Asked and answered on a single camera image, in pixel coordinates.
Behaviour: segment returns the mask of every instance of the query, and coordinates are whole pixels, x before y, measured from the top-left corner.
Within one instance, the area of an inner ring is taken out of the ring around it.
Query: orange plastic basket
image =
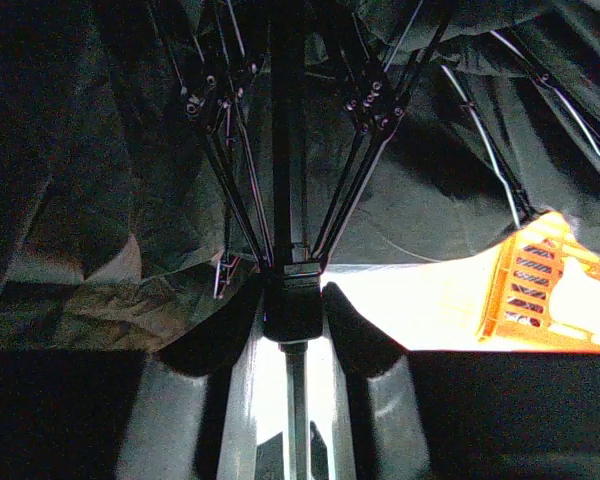
[[[481,328],[482,340],[497,336],[530,349],[600,352],[592,332],[569,327],[557,333],[549,315],[549,297],[575,257],[587,275],[600,281],[600,259],[580,245],[558,213],[549,213],[502,245]]]

